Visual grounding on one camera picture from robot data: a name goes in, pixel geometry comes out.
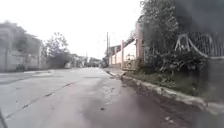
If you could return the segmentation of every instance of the street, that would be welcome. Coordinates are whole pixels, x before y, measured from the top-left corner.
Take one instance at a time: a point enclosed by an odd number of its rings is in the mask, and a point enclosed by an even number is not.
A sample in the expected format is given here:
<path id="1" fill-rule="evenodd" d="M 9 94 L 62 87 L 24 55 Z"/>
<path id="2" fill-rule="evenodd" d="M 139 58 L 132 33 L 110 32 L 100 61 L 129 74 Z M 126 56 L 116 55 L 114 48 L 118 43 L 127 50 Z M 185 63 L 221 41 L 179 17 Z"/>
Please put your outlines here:
<path id="1" fill-rule="evenodd" d="M 149 97 L 99 68 L 0 75 L 9 128 L 183 128 Z"/>

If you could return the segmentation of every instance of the metal fence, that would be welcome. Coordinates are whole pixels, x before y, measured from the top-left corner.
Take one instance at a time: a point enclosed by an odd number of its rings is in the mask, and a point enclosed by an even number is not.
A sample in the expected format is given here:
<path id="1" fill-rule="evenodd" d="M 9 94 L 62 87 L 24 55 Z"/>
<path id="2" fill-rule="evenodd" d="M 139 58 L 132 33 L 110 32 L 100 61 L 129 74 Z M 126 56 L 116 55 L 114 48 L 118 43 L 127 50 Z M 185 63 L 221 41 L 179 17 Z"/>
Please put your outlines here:
<path id="1" fill-rule="evenodd" d="M 224 59 L 224 38 L 220 35 L 199 32 L 184 33 L 177 36 L 173 49 L 163 47 L 163 50 L 150 43 L 144 44 L 144 62 L 147 64 L 156 54 L 168 54 L 172 51 L 195 51 L 208 59 Z"/>

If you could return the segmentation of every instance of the vegetation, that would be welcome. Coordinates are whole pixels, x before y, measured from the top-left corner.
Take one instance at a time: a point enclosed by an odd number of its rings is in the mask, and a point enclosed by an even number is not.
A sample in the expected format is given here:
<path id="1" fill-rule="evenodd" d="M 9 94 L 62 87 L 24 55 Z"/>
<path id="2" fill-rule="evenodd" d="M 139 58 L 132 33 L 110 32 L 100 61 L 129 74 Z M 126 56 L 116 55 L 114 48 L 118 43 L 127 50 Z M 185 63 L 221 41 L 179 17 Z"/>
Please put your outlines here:
<path id="1" fill-rule="evenodd" d="M 47 40 L 43 55 L 47 58 L 50 68 L 65 68 L 65 65 L 72 61 L 67 46 L 65 37 L 59 32 L 54 33 L 51 39 Z"/>
<path id="2" fill-rule="evenodd" d="M 175 51 L 175 45 L 178 35 L 203 31 L 195 27 L 192 17 L 184 12 L 186 10 L 177 0 L 145 0 L 142 7 L 138 22 L 142 26 L 145 58 L 144 61 L 138 59 L 138 70 L 127 75 L 190 95 L 200 95 L 206 88 L 201 86 L 200 72 L 207 59 L 193 49 L 190 52 Z"/>

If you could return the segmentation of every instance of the white wall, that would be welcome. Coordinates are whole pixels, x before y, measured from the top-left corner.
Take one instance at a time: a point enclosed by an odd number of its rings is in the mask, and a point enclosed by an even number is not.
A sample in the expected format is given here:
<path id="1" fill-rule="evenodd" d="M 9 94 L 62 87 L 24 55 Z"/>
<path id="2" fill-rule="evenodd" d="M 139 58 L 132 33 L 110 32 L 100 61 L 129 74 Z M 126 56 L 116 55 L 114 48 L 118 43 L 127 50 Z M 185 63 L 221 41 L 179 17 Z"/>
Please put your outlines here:
<path id="1" fill-rule="evenodd" d="M 136 45 L 135 45 L 135 41 L 133 41 L 131 44 L 129 44 L 128 46 L 126 46 L 124 48 L 124 61 L 128 61 L 128 58 L 130 58 L 131 60 L 135 60 L 136 59 Z"/>
<path id="2" fill-rule="evenodd" d="M 130 55 L 130 59 L 131 60 L 135 60 L 136 59 L 136 45 L 135 45 L 136 41 L 133 41 L 131 44 L 129 44 L 128 46 L 126 46 L 124 48 L 124 62 L 128 61 L 129 55 Z M 117 53 L 117 60 L 116 63 L 119 64 L 121 63 L 121 51 L 119 51 Z M 109 59 L 110 64 L 116 64 L 115 63 L 115 55 L 112 56 L 112 59 Z"/>
<path id="3" fill-rule="evenodd" d="M 0 71 L 13 71 L 16 70 L 18 65 L 23 64 L 24 56 L 22 53 L 15 50 L 8 50 L 7 66 L 5 66 L 6 49 L 0 48 Z M 38 56 L 30 56 L 27 63 L 28 68 L 39 68 Z"/>

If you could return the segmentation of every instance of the curb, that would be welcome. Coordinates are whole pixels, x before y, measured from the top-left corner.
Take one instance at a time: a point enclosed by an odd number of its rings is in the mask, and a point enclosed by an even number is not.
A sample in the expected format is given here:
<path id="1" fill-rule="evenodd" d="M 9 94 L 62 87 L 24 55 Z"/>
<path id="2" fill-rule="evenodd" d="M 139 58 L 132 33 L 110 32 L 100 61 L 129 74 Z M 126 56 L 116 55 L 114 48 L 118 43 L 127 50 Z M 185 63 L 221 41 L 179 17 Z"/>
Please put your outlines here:
<path id="1" fill-rule="evenodd" d="M 25 71 L 25 74 L 39 74 L 39 73 L 51 73 L 54 70 L 39 70 L 39 71 Z"/>
<path id="2" fill-rule="evenodd" d="M 109 74 L 109 75 L 111 75 L 111 76 L 113 76 L 113 77 L 117 77 L 117 78 L 119 78 L 119 79 L 122 79 L 122 76 L 123 76 L 123 74 L 124 73 L 122 73 L 122 74 L 116 74 L 116 73 L 113 73 L 113 72 L 111 72 L 111 71 L 105 71 L 107 74 Z"/>
<path id="3" fill-rule="evenodd" d="M 169 99 L 173 99 L 177 102 L 182 102 L 186 105 L 192 105 L 196 106 L 202 111 L 207 111 L 212 115 L 219 115 L 219 114 L 224 114 L 224 104 L 219 104 L 219 103 L 211 103 L 211 102 L 206 102 L 200 97 L 193 97 L 189 96 L 180 92 L 176 92 L 174 90 L 165 88 L 165 87 L 160 87 L 148 82 L 143 82 L 141 80 L 124 76 L 124 75 L 119 75 L 121 80 L 132 80 L 137 84 L 137 86 L 145 86 L 147 89 L 150 91 L 155 91 L 157 94 L 167 97 Z"/>

